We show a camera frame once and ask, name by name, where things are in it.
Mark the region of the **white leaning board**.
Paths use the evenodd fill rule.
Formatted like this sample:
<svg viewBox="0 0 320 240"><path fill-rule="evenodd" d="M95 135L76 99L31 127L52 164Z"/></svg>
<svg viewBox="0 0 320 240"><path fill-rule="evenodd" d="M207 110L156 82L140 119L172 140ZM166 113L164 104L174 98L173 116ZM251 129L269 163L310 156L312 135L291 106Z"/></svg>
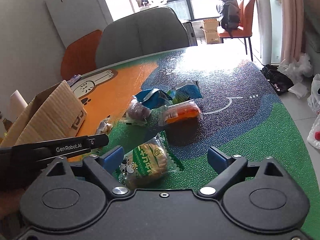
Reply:
<svg viewBox="0 0 320 240"><path fill-rule="evenodd" d="M45 0L65 47L113 22L105 0Z"/></svg>

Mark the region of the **pink curtain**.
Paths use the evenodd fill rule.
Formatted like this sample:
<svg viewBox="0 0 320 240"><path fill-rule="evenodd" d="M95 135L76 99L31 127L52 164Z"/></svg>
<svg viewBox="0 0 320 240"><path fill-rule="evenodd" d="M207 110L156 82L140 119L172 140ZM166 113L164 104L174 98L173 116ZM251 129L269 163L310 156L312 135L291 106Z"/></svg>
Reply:
<svg viewBox="0 0 320 240"><path fill-rule="evenodd" d="M283 15L281 59L299 60L304 24L303 0L281 0Z"/></svg>

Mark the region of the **blue green snack bag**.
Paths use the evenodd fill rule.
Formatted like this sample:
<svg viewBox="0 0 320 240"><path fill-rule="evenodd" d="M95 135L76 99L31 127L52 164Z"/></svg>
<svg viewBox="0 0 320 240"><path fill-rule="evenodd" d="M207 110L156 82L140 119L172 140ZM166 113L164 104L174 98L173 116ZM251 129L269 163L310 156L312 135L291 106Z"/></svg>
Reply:
<svg viewBox="0 0 320 240"><path fill-rule="evenodd" d="M185 80L169 90L167 94L172 97L173 104L202 98L199 82L195 80Z"/></svg>

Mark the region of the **white plastic bags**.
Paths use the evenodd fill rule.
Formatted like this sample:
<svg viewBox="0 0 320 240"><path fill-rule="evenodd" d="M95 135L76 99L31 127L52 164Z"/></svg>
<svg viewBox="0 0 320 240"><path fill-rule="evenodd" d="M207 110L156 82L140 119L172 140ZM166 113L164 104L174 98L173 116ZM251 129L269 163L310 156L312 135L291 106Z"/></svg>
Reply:
<svg viewBox="0 0 320 240"><path fill-rule="evenodd" d="M277 70L293 82L293 86L288 89L290 93L295 94L299 99L307 95L308 89L302 84L302 81L305 77L313 76L313 67L308 54L301 53L299 60L293 60L291 63L287 60L282 61Z"/></svg>

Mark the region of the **colourful cat table mat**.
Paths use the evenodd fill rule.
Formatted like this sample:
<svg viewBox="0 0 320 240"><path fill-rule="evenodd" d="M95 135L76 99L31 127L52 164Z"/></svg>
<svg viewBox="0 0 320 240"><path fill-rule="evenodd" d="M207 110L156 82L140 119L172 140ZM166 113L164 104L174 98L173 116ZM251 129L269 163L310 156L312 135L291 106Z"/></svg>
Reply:
<svg viewBox="0 0 320 240"><path fill-rule="evenodd" d="M132 97L146 89L169 91L186 80L199 83L199 118L159 126L159 109L144 126L121 121ZM110 117L108 148L126 152L165 131L180 170L151 184L153 189L198 190L215 177L207 162L214 146L250 161L274 157L307 194L311 208L303 230L319 239L319 188L313 165L295 122L260 70L237 56L221 59L215 46L189 47L101 68L73 85L87 112L79 135L95 133Z"/></svg>

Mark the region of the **orange chair near window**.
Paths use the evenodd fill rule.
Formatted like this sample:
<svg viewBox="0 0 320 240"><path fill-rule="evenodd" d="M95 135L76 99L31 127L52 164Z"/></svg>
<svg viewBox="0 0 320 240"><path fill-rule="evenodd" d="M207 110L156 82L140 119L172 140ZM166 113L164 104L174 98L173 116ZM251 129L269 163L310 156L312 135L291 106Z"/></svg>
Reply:
<svg viewBox="0 0 320 240"><path fill-rule="evenodd" d="M240 24L236 30L232 31L233 38L243 38L246 54L248 54L247 43L249 44L249 52L251 61L253 61L253 51L252 51L252 26L253 26L253 12L254 12L254 5L256 0L249 0L246 5L244 5L244 1L239 4L240 8ZM222 29L219 25L217 27L217 34L220 38L220 41L223 43L224 39L230 38L227 31Z"/></svg>

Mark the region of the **orange packaged snack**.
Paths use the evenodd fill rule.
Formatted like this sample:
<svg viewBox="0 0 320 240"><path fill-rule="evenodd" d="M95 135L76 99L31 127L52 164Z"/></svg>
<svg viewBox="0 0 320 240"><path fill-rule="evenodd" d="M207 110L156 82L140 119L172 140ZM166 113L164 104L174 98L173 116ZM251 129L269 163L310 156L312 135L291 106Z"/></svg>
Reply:
<svg viewBox="0 0 320 240"><path fill-rule="evenodd" d="M202 112L196 102L191 99L175 105L164 106L159 115L159 126L165 126L176 122L201 118Z"/></svg>

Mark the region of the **black clothes on floor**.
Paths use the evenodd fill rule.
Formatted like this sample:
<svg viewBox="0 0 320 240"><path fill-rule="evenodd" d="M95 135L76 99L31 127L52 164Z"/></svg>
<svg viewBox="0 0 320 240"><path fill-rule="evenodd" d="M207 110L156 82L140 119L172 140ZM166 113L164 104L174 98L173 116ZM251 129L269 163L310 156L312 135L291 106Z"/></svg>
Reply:
<svg viewBox="0 0 320 240"><path fill-rule="evenodd" d="M261 73L278 95L288 92L289 88L294 86L292 80L279 72L275 66L267 64L263 66Z"/></svg>

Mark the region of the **orange chair by wall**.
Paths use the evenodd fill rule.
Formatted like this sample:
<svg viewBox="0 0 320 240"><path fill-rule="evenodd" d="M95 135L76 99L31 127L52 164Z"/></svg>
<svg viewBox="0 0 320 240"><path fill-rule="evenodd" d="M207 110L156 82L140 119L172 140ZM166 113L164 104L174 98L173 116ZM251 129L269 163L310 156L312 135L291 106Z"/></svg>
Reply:
<svg viewBox="0 0 320 240"><path fill-rule="evenodd" d="M95 30L71 43L62 58L60 74L64 80L96 69L95 54L100 43L101 30Z"/></svg>

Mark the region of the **green packaged bread snack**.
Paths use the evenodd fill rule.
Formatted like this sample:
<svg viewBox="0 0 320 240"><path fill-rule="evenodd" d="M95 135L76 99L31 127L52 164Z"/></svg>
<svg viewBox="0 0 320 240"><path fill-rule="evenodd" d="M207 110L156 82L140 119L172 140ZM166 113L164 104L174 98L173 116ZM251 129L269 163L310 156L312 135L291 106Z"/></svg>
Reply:
<svg viewBox="0 0 320 240"><path fill-rule="evenodd" d="M161 131L126 153L117 175L121 183L133 190L144 188L183 169L182 163L170 150L166 132Z"/></svg>

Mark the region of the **white paper roll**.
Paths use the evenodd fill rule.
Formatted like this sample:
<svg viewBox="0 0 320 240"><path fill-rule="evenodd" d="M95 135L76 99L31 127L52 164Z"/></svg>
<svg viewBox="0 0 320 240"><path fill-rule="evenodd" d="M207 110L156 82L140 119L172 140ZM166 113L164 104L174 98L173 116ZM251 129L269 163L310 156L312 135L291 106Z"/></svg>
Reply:
<svg viewBox="0 0 320 240"><path fill-rule="evenodd" d="M9 112L11 119L15 121L27 106L28 104L24 100L23 96L21 96L18 90L15 90L10 96L9 101Z"/></svg>

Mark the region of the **brown cardboard box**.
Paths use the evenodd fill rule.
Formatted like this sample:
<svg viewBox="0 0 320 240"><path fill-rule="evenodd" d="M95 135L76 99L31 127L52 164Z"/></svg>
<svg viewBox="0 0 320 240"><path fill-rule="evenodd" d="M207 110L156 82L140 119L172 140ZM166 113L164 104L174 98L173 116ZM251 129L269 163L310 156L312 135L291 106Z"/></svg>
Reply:
<svg viewBox="0 0 320 240"><path fill-rule="evenodd" d="M74 137L86 116L81 101L62 81L33 98L12 124L1 147Z"/></svg>

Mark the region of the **small clear wrapped snack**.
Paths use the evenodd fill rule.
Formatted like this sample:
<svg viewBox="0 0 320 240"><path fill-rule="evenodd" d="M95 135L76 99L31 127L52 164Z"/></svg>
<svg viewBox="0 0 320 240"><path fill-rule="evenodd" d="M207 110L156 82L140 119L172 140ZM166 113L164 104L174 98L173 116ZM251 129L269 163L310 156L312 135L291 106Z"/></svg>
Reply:
<svg viewBox="0 0 320 240"><path fill-rule="evenodd" d="M110 123L110 116L107 116L101 120L99 126L96 129L95 135L106 134L109 135L112 131L113 125Z"/></svg>

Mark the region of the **grey upholstered chair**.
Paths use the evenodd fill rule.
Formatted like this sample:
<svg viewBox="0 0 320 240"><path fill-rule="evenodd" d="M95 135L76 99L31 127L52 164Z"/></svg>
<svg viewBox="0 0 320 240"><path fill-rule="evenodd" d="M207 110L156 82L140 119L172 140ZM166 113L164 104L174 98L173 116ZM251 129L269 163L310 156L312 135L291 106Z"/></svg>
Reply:
<svg viewBox="0 0 320 240"><path fill-rule="evenodd" d="M97 68L190 46L187 31L170 7L137 12L109 24L95 54Z"/></svg>

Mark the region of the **cardboard boxes by window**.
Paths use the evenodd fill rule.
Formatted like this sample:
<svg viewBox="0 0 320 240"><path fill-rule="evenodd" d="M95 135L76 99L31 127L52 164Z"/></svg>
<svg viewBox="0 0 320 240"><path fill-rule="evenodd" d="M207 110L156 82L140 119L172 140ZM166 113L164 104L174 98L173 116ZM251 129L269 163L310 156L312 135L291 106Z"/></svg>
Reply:
<svg viewBox="0 0 320 240"><path fill-rule="evenodd" d="M219 26L219 21L215 18L210 18L202 20L202 30L207 44L217 44L220 43L220 38L217 34L217 27Z"/></svg>

